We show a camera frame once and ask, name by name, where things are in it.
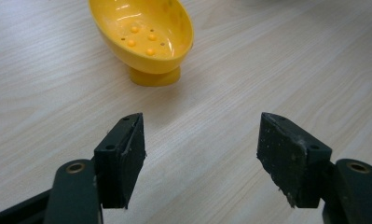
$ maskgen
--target yellow bowl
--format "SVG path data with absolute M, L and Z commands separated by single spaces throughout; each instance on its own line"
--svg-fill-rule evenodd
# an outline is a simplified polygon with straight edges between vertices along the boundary
M 90 0 L 104 42 L 130 67 L 133 82 L 165 86 L 180 78 L 194 38 L 178 0 Z

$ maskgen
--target yellow pedestal base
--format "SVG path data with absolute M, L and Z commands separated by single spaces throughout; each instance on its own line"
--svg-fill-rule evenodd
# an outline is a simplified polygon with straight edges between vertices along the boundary
M 164 74 L 149 74 L 138 71 L 130 67 L 130 78 L 132 82 L 147 87 L 168 86 L 180 78 L 180 67 L 175 68 L 169 73 Z

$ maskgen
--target wooden surface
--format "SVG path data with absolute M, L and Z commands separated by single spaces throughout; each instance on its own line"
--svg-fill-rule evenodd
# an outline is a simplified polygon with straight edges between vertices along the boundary
M 124 116 L 148 157 L 130 209 L 105 223 L 322 223 L 292 209 L 255 157 L 283 115 L 372 165 L 372 0 L 182 0 L 195 29 L 182 77 L 134 85 L 87 0 L 0 1 L 0 211 L 49 189 Z

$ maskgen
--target wood grain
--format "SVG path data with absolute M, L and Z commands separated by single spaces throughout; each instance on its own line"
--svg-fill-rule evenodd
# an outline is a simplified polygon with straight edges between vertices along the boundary
M 0 211 L 116 122 L 145 115 L 130 209 L 105 223 L 322 223 L 256 159 L 263 111 L 372 165 L 372 0 L 182 0 L 195 43 L 180 81 L 145 88 L 105 46 L 88 1 L 0 1 Z

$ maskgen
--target wooden table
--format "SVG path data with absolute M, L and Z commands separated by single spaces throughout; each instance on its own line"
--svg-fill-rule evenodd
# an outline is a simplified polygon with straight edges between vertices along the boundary
M 261 112 L 372 165 L 372 0 L 182 0 L 194 48 L 174 85 L 133 84 L 88 1 L 0 1 L 0 211 L 90 159 L 143 112 L 148 157 L 105 223 L 322 223 L 256 158 Z

